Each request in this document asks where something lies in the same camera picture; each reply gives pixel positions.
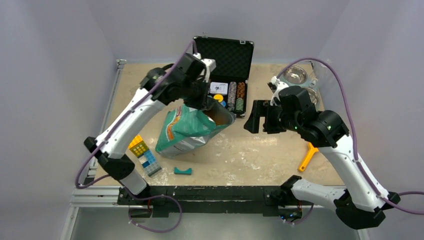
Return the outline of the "green pet food bag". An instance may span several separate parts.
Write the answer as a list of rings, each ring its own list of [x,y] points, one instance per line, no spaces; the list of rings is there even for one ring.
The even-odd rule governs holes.
[[[223,113],[210,113],[183,104],[167,113],[155,151],[164,158],[191,152],[206,145],[235,120],[236,115],[226,108]]]

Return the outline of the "toy brick block stack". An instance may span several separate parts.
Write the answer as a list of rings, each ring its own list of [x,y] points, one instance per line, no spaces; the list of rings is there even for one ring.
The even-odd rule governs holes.
[[[157,174],[161,169],[161,165],[153,155],[150,148],[146,145],[140,135],[136,135],[130,142],[128,149],[138,158],[144,172],[152,177]]]

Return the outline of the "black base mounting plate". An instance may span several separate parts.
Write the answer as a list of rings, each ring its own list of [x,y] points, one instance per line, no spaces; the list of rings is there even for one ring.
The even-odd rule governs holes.
[[[311,203],[290,198],[278,185],[274,186],[151,186],[147,193],[132,197],[119,189],[119,206],[147,207],[154,218],[170,213],[261,214],[299,220]]]

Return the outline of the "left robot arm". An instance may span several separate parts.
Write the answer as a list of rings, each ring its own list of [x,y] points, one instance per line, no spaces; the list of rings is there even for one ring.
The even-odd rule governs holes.
[[[184,53],[169,68],[147,72],[134,97],[117,119],[97,137],[87,137],[84,145],[107,174],[130,192],[138,205],[149,199],[148,183],[126,155],[130,143],[165,106],[183,100],[192,109],[209,110],[215,100],[208,96],[209,78],[217,64],[199,53]]]

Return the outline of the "double steel pet bowl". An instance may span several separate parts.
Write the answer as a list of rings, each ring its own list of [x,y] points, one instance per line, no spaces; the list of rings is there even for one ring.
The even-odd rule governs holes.
[[[283,81],[289,86],[300,86],[309,93],[311,102],[318,106],[321,98],[319,95],[319,80],[315,75],[298,65],[292,65],[282,73]]]

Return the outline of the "black poker chip case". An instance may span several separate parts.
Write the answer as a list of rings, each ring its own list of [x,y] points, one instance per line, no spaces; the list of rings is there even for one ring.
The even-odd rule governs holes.
[[[193,40],[203,58],[216,61],[209,78],[209,96],[238,118],[245,117],[255,43],[208,36],[194,36]]]

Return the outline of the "clear glass jar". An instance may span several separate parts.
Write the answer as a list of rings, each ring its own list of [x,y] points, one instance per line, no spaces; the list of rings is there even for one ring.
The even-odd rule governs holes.
[[[311,65],[319,87],[324,86],[328,80],[332,79],[333,73],[324,63],[312,60]]]

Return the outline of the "yellow plastic scoop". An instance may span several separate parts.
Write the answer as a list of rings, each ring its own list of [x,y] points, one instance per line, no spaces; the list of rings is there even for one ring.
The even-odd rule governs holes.
[[[311,159],[314,157],[314,155],[316,154],[316,153],[318,153],[319,152],[319,149],[317,148],[317,147],[314,147],[313,145],[312,145],[312,143],[308,143],[308,151],[306,152],[306,154],[305,154],[305,156],[304,156],[304,158],[303,158],[303,160],[301,161],[301,163],[299,164],[299,166],[298,166],[298,168],[297,168],[297,170],[299,171],[299,172],[304,172],[305,170],[306,170],[306,168],[308,167],[308,165],[309,165],[309,163],[310,163],[310,161],[311,161]]]

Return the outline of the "aluminium frame rail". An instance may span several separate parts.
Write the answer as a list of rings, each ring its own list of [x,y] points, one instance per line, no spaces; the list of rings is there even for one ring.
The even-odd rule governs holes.
[[[117,96],[118,96],[118,91],[120,88],[121,82],[123,80],[122,77],[124,75],[129,75],[130,74],[130,70],[132,72],[135,73],[135,71],[140,70],[140,71],[144,71],[150,66],[156,66],[156,65],[161,65],[161,64],[149,64],[149,63],[139,63],[139,62],[130,62],[127,61],[126,59],[117,59],[117,70],[116,70],[116,76],[115,76],[115,83],[113,86],[113,90],[112,90],[112,95],[110,98],[110,103],[108,103],[107,107],[107,111],[106,111],[106,115],[105,115],[105,120],[109,120],[111,119],[110,117],[110,113],[112,112],[112,108],[115,105],[115,102],[117,103]],[[188,185],[188,184],[180,184],[180,185],[165,185],[164,183],[161,183],[159,185],[151,185],[152,186],[277,186],[276,184],[274,185]],[[61,240],[70,240],[71,239],[71,235],[74,234],[74,232],[76,232],[76,226],[74,226],[76,224],[76,219],[77,219],[77,208],[131,208],[131,209],[142,209],[142,210],[148,210],[146,206],[136,206],[136,207],[130,207],[127,205],[118,205],[117,204],[117,200],[118,200],[118,194],[119,194],[119,189],[122,188],[121,186],[118,185],[93,185],[93,186],[89,186],[88,188],[85,189],[76,189],[73,193],[73,197],[71,200],[71,207],[74,210],[72,210],[73,215],[71,213],[68,214],[68,217],[71,218],[71,220],[67,220],[67,223],[65,224],[65,228],[62,231],[62,236],[61,236]],[[240,214],[240,213],[222,213],[222,214],[226,214],[226,215],[234,215],[234,214]]]

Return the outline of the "teal curved block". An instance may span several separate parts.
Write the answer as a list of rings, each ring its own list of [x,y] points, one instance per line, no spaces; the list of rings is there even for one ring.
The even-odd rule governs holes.
[[[173,173],[175,175],[187,175],[187,176],[191,176],[193,174],[193,170],[192,170],[192,168],[179,169],[178,167],[174,167],[173,168]]]

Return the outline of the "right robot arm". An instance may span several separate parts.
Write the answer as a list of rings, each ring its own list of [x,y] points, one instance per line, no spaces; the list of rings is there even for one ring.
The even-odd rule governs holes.
[[[354,155],[353,138],[342,118],[331,110],[317,110],[304,88],[289,86],[276,90],[270,100],[254,100],[244,129],[253,134],[298,133],[318,148],[344,183],[344,188],[333,188],[293,175],[276,196],[281,206],[307,201],[335,212],[346,226],[361,230],[378,227],[390,208],[388,202],[401,199],[381,186],[365,162]]]

